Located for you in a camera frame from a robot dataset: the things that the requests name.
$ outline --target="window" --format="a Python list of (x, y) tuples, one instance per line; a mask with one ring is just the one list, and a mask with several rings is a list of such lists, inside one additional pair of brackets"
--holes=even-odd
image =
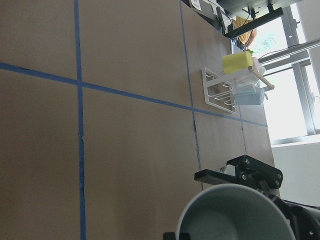
[[(283, 9), (284, 15), (257, 29), (257, 38), (250, 46), (253, 56), (306, 42), (297, 5)], [(263, 64), (265, 77), (275, 85), (264, 101), (271, 144), (304, 141), (304, 136), (320, 133), (320, 94), (307, 51)]]

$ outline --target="yellow shirt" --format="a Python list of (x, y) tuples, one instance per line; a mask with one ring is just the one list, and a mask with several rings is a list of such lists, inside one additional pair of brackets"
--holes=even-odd
[[(241, 26), (243, 26), (244, 24), (247, 24), (249, 22), (251, 22), (252, 20), (245, 20), (241, 17), (236, 17), (236, 20), (233, 20), (232, 19), (232, 23), (233, 23), (233, 26), (235, 29), (237, 28), (240, 28)], [(249, 40), (249, 37), (250, 37), (250, 34), (251, 34), (251, 31), (248, 31), (242, 35), (239, 36), (239, 40), (243, 43), (243, 44), (246, 44)]]

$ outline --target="person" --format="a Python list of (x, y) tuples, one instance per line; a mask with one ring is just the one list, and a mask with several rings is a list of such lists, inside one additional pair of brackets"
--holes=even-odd
[[(242, 27), (243, 25), (245, 25), (251, 21), (252, 20), (246, 20), (246, 19), (243, 19), (243, 18), (237, 16), (235, 20), (232, 19), (232, 24), (233, 24), (234, 29), (237, 29), (237, 28)], [(255, 28), (251, 31), (248, 31), (248, 32), (238, 36), (235, 39), (236, 45), (241, 50), (246, 51), (249, 48), (249, 46), (253, 43), (256, 36), (257, 36), (257, 29)]]

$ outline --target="white wall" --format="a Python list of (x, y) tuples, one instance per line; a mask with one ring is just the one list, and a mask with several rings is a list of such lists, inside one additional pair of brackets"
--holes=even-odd
[(281, 198), (320, 206), (320, 143), (273, 147), (272, 153), (283, 173)]

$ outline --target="cable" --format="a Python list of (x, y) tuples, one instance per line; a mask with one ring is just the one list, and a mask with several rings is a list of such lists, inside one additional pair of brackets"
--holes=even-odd
[(280, 52), (280, 51), (283, 51), (283, 50), (287, 50), (287, 49), (289, 49), (289, 48), (292, 48), (292, 47), (295, 47), (295, 46), (298, 46), (298, 45), (300, 45), (300, 44), (295, 44), (295, 45), (292, 45), (292, 46), (286, 47), (286, 48), (284, 48), (284, 49), (280, 49), (280, 50), (276, 50), (276, 51), (268, 52), (268, 53), (266, 53), (266, 54), (262, 55), (261, 57), (259, 57), (259, 58), (258, 58), (258, 60), (260, 60), (261, 58), (263, 58), (265, 55), (273, 54), (273, 53), (277, 53), (277, 52)]
[(249, 38), (248, 38), (248, 40), (246, 41), (245, 45), (243, 46), (242, 51), (246, 48), (246, 46), (247, 46), (247, 44), (248, 44), (248, 42), (249, 42), (249, 40), (250, 40), (250, 38), (251, 38), (252, 33), (253, 33), (253, 30), (251, 30), (251, 33), (250, 33), (250, 35), (249, 35)]

